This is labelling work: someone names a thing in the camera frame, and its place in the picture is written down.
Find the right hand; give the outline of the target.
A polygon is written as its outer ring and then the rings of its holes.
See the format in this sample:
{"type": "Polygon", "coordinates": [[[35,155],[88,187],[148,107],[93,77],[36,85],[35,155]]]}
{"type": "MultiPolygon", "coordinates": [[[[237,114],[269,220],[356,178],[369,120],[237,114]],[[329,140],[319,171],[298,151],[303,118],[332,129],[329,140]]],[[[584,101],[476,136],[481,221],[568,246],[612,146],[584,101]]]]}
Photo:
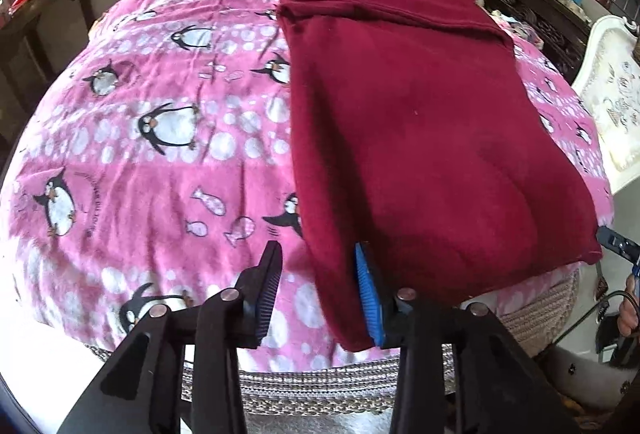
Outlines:
{"type": "MultiPolygon", "coordinates": [[[[625,291],[634,298],[634,303],[638,304],[639,299],[636,295],[636,278],[630,275],[626,280],[625,291]]],[[[625,338],[629,338],[639,326],[639,318],[634,306],[629,300],[623,299],[618,309],[617,327],[618,331],[625,338]]]]}

